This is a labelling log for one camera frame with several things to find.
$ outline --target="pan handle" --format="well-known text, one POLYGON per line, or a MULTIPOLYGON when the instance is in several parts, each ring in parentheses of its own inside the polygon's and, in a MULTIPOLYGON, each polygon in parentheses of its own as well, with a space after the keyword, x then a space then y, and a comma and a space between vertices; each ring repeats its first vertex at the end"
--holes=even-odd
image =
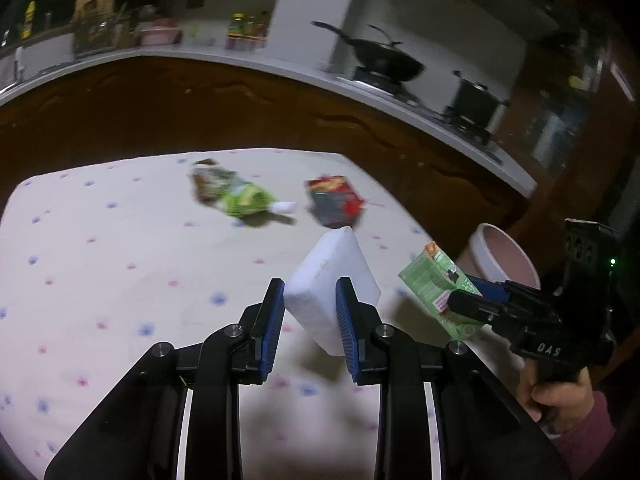
POLYGON ((347 35, 341 28, 334 27, 333 25, 325 22, 311 22, 311 25, 315 25, 316 27, 325 28, 326 30, 335 32, 338 36, 340 36, 341 40, 343 40, 347 44, 351 44, 351 37, 347 35))
POLYGON ((369 23, 369 27, 377 30, 378 32, 382 32, 382 34, 384 34, 385 37, 389 40, 389 43, 388 43, 389 46, 402 45, 402 41, 394 41, 394 39, 390 35, 388 35, 384 30, 382 30, 380 27, 371 25, 370 23, 369 23))

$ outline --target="metal screw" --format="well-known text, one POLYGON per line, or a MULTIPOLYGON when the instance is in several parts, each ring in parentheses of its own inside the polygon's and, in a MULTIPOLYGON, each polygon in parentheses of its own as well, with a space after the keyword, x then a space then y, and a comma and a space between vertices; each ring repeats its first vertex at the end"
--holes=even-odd
POLYGON ((156 357, 164 357, 171 351, 171 345, 167 342, 156 343, 151 347, 151 353, 156 357))
POLYGON ((394 332, 394 328, 386 323, 383 323, 382 325, 378 325, 376 327, 376 334, 378 334, 380 337, 391 337, 394 332))
POLYGON ((238 337, 242 335, 244 328, 241 325, 233 324, 225 328, 225 335, 229 337, 238 337))
POLYGON ((451 350, 456 355, 462 355, 468 352, 469 347, 462 341, 451 341, 449 343, 449 350, 451 350))

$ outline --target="yellow bottle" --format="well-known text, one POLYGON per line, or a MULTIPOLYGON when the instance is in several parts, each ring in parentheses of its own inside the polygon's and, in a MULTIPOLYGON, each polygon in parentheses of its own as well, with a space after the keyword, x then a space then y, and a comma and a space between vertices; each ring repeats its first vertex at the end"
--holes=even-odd
POLYGON ((30 0, 27 10, 24 12, 24 25, 22 26, 22 34, 20 35, 23 40, 26 40, 31 35, 31 29, 33 28, 33 16, 36 13, 36 0, 30 0))

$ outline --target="human hand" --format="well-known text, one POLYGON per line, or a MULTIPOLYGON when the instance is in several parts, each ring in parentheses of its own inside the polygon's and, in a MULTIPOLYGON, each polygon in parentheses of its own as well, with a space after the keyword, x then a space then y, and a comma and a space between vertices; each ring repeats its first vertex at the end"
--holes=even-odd
POLYGON ((587 368, 580 371, 577 383, 538 384, 538 366, 530 359, 520 371, 516 396, 535 422, 542 418, 542 406, 550 406, 549 423, 555 433, 564 433, 583 420, 594 404, 587 368))

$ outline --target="bucket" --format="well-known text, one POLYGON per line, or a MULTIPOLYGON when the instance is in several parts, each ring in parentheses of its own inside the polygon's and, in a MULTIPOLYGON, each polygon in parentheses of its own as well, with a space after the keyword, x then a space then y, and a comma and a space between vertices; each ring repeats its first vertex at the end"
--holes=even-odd
POLYGON ((507 233, 491 224, 480 224, 456 260, 464 272, 489 282, 512 282, 540 288, 540 278, 522 248, 507 233))

